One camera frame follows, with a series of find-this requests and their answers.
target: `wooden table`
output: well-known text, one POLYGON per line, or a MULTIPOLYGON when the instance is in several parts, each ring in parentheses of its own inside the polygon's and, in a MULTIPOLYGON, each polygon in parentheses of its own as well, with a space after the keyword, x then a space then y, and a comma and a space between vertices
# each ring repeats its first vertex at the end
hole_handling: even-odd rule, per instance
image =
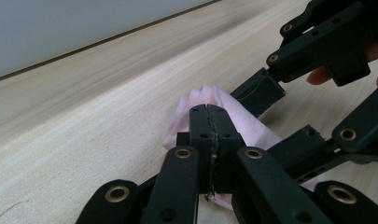
MULTIPOLYGON (((73 223, 113 179, 156 174, 179 96, 203 84, 231 92, 265 66, 279 28, 307 1, 216 2, 0 81, 0 223, 73 223)), ((371 64, 378 73, 378 62, 371 64)), ((328 138, 375 90, 376 75, 337 88, 300 78, 260 117, 287 137, 310 123, 328 138)), ((326 174, 378 203, 378 163, 326 174)), ((234 223, 201 197, 199 223, 234 223)))

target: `white wall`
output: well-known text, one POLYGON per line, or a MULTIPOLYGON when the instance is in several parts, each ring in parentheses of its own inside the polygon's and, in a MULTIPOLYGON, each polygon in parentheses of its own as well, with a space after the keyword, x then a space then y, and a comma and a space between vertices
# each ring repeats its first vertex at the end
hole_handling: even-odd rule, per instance
POLYGON ((209 0, 0 0, 0 77, 209 0))

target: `human hand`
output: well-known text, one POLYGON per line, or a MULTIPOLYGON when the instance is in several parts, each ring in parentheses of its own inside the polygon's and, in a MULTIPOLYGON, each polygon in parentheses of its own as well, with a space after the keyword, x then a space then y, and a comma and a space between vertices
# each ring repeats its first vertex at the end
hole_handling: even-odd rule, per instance
MULTIPOLYGON (((365 55, 368 62, 372 62, 378 59, 378 42, 368 45, 365 48, 365 55)), ((313 84, 313 85, 320 85, 322 83, 325 83, 331 79, 330 75, 328 74, 328 71, 326 70, 325 66, 319 67, 316 70, 314 70, 307 78, 307 82, 313 84)))

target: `circular joint pin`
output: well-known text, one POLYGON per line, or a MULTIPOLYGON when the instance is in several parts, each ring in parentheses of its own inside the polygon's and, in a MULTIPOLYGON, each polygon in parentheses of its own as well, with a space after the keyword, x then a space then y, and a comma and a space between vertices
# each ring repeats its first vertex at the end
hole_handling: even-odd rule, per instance
POLYGON ((354 204, 357 202, 357 197, 353 193, 339 186, 329 186, 328 194, 340 203, 354 204))
POLYGON ((288 25, 286 25, 286 26, 284 27, 283 31, 284 31, 284 32, 287 32, 287 31, 291 30, 291 28, 293 28, 293 25, 292 25, 292 24, 288 24, 288 25))
POLYGON ((179 159, 185 159, 191 156, 191 151, 188 149, 181 148, 175 151, 175 156, 179 159))
POLYGON ((350 142, 357 138, 357 133, 353 129, 345 128, 340 131, 340 137, 345 142, 350 142))
POLYGON ((270 56, 270 63, 273 63, 275 62, 276 60, 278 60, 278 55, 277 54, 273 54, 270 56))
POLYGON ((260 159, 262 157, 262 153, 255 149, 249 149, 245 151, 245 155, 251 159, 260 159))
POLYGON ((105 194, 105 198, 110 203, 119 203, 124 201, 130 195, 130 189, 123 185, 111 187, 105 194))

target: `pink cloth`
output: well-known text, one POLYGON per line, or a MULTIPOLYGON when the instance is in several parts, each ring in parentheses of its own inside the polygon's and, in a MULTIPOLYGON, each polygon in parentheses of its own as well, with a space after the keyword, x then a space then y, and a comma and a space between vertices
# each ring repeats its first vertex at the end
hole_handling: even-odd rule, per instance
MULTIPOLYGON (((196 105, 218 105, 227 110, 238 133, 244 138, 249 147, 268 149, 281 141, 281 138, 268 129, 252 114, 250 114, 238 101, 216 86, 203 86, 192 90, 180 98, 174 122, 164 140, 163 146, 167 149, 175 147, 177 133, 189 131, 189 110, 196 105)), ((303 186, 313 189, 322 177, 312 179, 303 186)), ((216 194, 213 202, 232 209, 230 194, 216 194)))

